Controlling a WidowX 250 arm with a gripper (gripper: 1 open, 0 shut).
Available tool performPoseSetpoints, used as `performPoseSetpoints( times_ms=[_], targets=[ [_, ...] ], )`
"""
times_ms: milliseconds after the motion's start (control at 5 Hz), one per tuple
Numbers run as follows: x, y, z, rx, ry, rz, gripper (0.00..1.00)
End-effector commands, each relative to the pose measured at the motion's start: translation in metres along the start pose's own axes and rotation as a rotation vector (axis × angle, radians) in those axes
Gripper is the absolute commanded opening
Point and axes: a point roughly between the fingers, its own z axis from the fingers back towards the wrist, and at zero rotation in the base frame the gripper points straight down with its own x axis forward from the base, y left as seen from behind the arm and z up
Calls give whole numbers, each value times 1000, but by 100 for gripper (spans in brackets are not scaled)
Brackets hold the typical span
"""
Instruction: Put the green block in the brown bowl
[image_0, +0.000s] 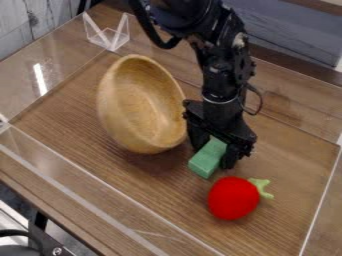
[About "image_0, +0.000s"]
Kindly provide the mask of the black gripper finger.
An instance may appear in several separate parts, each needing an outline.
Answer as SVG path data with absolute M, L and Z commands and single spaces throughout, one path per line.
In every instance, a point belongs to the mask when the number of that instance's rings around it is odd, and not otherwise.
M 193 151 L 197 152 L 209 141 L 208 125 L 188 123 L 186 132 Z
M 236 162 L 251 155 L 253 144 L 245 141 L 227 141 L 223 146 L 223 156 L 220 157 L 218 167 L 232 169 Z

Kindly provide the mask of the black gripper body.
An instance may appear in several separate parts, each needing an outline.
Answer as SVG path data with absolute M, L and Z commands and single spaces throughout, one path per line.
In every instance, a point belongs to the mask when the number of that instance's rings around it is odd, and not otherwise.
M 209 101 L 206 98 L 201 101 L 185 99 L 182 101 L 185 124 L 205 123 L 210 136 L 223 143 L 245 141 L 255 144 L 256 134 L 243 119 L 244 103 L 245 98 L 237 94 L 223 101 Z

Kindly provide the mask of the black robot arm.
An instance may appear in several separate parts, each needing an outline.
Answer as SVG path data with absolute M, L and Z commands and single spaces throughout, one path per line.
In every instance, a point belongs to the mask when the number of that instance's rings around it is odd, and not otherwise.
M 248 34 L 235 10 L 223 0 L 128 0 L 129 8 L 150 42 L 170 49 L 186 41 L 202 74 L 201 98 L 182 101 L 182 117 L 192 147 L 210 138 L 224 144 L 218 167 L 229 169 L 251 154 L 256 134 L 243 116 L 256 63 Z

